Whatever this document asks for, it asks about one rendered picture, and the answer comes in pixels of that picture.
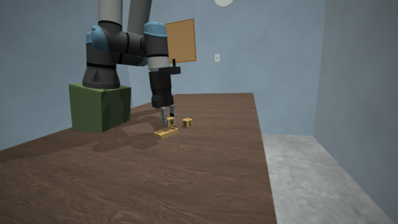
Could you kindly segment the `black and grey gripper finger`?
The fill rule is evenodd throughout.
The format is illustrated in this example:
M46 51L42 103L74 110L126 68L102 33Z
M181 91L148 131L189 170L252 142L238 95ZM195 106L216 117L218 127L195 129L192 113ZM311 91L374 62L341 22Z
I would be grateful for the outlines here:
M161 110L162 124L163 124L163 125L167 125L167 118L166 118L165 107L155 108L155 109L160 109L160 110Z
M174 111L175 105L169 105L169 106L166 106L166 107L170 107L170 116L174 117L174 120L176 122L175 111Z

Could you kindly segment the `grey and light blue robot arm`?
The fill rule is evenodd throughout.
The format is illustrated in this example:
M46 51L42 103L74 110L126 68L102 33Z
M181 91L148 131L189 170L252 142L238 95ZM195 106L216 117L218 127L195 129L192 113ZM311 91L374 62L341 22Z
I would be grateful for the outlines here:
M168 57L165 25L149 23L151 4L152 0L130 0L127 31L123 32L123 0L98 0L98 25L92 27L92 36L91 32L86 35L84 87L117 89L116 64L146 66L149 56Z

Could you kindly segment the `tan wooden cube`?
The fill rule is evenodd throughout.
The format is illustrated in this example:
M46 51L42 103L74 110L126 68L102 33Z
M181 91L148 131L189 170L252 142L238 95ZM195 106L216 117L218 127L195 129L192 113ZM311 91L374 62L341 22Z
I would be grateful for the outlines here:
M189 118L183 119L182 126L186 128L192 127L192 119Z
M175 120L174 117L167 117L167 125L164 125L164 127L173 127L175 126Z

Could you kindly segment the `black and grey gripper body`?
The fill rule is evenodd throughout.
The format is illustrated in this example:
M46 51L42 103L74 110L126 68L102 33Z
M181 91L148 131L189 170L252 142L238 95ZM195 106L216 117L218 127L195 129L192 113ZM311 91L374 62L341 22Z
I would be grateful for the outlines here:
M147 61L153 94L152 107L161 108L174 105L170 75L181 74L180 67L176 67L175 59L172 59L173 67L170 67L169 57L165 56L150 57L147 58Z

